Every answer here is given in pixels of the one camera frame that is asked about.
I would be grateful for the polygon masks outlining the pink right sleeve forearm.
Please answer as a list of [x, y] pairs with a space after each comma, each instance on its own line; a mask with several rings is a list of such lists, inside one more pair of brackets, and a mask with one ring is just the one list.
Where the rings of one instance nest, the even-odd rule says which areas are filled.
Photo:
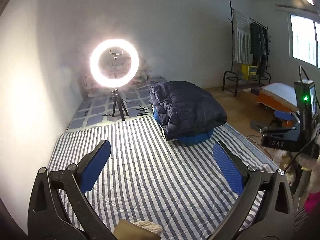
[[319, 191], [317, 193], [309, 193], [308, 194], [307, 200], [304, 203], [304, 209], [308, 215], [313, 212], [313, 210], [317, 206], [319, 200], [320, 200], [320, 192]]

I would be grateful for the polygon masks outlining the right hand white glove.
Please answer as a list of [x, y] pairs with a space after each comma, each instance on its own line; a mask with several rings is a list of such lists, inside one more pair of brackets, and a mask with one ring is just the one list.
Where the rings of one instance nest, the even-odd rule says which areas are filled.
[[288, 152], [283, 156], [280, 168], [286, 170], [286, 177], [291, 192], [301, 196], [304, 192], [319, 192], [319, 157], [316, 159], [302, 153], [295, 160]]

